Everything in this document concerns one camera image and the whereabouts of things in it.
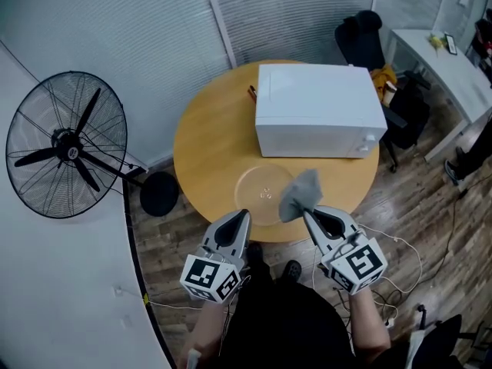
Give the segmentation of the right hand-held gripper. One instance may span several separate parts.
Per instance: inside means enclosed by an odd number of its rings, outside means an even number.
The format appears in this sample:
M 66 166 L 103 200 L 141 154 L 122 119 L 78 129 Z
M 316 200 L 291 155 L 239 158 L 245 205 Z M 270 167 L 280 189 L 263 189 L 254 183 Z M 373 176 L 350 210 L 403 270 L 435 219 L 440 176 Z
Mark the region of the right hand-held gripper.
M 347 212 L 320 205 L 304 211 L 303 219 L 312 241 L 327 253 L 321 258 L 325 276 L 348 294 L 358 293 L 383 275 L 387 260 L 377 239 L 357 232 L 356 222 Z M 349 237 L 341 243 L 341 238 Z

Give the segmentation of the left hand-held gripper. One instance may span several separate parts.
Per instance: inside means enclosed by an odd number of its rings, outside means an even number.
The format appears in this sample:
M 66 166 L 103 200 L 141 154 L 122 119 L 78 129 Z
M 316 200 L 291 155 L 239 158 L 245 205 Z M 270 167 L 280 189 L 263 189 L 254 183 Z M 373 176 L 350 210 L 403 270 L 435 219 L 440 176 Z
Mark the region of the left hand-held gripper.
M 204 246 L 187 256 L 180 277 L 192 299 L 222 304 L 232 296 L 241 283 L 251 226 L 247 209 L 230 212 L 208 226 Z

